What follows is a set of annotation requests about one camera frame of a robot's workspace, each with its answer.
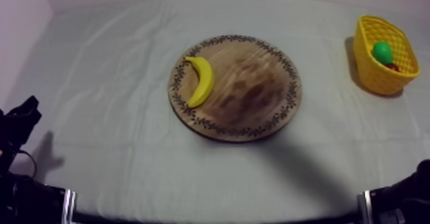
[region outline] yellow basket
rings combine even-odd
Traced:
[[[373,45],[378,41],[390,45],[393,62],[400,72],[385,67],[372,56]],[[364,15],[358,19],[354,55],[361,83],[382,95],[399,92],[420,74],[420,67],[406,35],[398,27],[379,17]]]

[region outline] yellow banana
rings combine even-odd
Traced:
[[[203,104],[211,94],[214,86],[214,73],[211,65],[202,57],[185,57],[185,61],[191,62],[200,78],[197,89],[188,101],[188,106],[194,108]]]

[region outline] table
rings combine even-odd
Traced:
[[[365,14],[398,25],[415,50],[421,75],[399,96],[373,95],[356,81],[352,37]],[[40,100],[43,118],[24,149],[37,156],[40,181],[77,191],[80,212],[205,223],[335,216],[354,209],[359,192],[407,177],[430,156],[428,26],[407,13],[310,0],[70,10],[36,44],[7,109],[30,95]],[[169,105],[177,58],[225,34],[271,42],[299,71],[299,111],[264,143],[201,138]]]

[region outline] green fruit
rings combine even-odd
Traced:
[[[391,48],[386,42],[377,42],[373,45],[372,55],[383,65],[393,62]]]

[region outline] decorative border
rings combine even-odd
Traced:
[[[293,80],[290,81],[288,86],[288,94],[285,97],[285,100],[287,100],[287,104],[281,106],[281,110],[277,113],[275,113],[270,120],[266,120],[265,124],[263,126],[258,126],[257,128],[251,129],[251,128],[242,128],[242,129],[236,129],[236,128],[226,128],[222,127],[220,125],[217,125],[213,123],[211,120],[207,120],[206,118],[200,118],[196,116],[196,111],[193,108],[188,107],[186,101],[182,99],[181,94],[178,93],[182,80],[184,78],[185,74],[185,68],[190,67],[191,64],[185,61],[185,58],[182,60],[182,63],[175,67],[175,74],[173,75],[173,83],[169,86],[171,88],[171,91],[173,92],[170,97],[173,101],[173,103],[176,103],[178,106],[180,106],[180,110],[183,114],[186,114],[187,116],[191,117],[191,120],[193,121],[193,125],[201,125],[204,129],[211,130],[213,129],[217,134],[224,134],[229,135],[233,137],[239,137],[239,136],[253,136],[257,137],[260,134],[263,134],[266,131],[270,131],[273,129],[281,120],[288,117],[290,110],[297,106],[296,104],[296,97],[297,97],[297,81],[298,73],[294,71],[294,67],[292,66],[291,60],[284,55],[284,53],[280,50],[278,50],[276,47],[271,46],[270,44],[266,43],[262,40],[257,40],[256,38],[250,37],[250,36],[241,36],[241,35],[222,35],[217,36],[208,40],[203,41],[196,47],[192,48],[190,52],[186,56],[195,57],[204,47],[210,47],[217,44],[222,44],[226,41],[237,41],[237,42],[249,42],[249,43],[255,43],[257,46],[259,46],[261,49],[266,50],[270,55],[278,57],[278,61],[282,63],[283,69],[288,73],[289,77]]]

